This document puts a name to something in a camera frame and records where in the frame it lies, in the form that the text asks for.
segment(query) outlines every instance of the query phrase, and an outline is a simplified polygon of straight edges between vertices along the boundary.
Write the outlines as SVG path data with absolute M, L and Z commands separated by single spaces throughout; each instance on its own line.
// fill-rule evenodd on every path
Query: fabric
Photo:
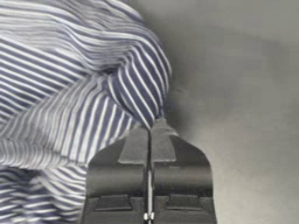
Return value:
M 0 223 L 75 223 L 88 162 L 163 116 L 171 72 L 122 1 L 0 0 Z

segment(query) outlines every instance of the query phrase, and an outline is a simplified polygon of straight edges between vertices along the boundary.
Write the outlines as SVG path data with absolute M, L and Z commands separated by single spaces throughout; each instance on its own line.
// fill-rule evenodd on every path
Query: cloth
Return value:
M 0 0 L 0 223 L 76 222 L 88 162 L 163 117 L 171 72 L 124 2 Z

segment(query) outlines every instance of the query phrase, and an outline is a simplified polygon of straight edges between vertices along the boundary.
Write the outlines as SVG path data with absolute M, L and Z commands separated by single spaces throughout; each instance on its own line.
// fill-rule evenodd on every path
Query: striped shirt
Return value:
M 0 0 L 0 223 L 74 223 L 98 151 L 164 114 L 171 66 L 120 0 Z

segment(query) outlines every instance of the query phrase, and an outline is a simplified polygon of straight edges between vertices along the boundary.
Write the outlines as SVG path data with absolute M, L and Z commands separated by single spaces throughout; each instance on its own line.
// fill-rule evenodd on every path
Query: blue and white striped fabric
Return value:
M 88 162 L 163 116 L 170 76 L 124 2 L 0 0 L 0 223 L 76 221 Z

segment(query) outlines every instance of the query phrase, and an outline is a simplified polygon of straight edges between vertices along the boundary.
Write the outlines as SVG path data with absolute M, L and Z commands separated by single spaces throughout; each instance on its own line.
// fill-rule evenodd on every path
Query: gray surface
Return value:
M 210 157 L 219 224 L 299 222 L 299 1 L 131 0 L 170 55 L 171 121 Z
M 156 121 L 151 132 L 152 161 L 155 163 L 175 162 L 176 156 L 170 135 L 178 135 L 178 133 L 168 126 L 167 121 L 164 119 Z
M 147 129 L 134 129 L 126 139 L 124 149 L 118 162 L 120 164 L 144 165 L 147 162 L 148 132 Z

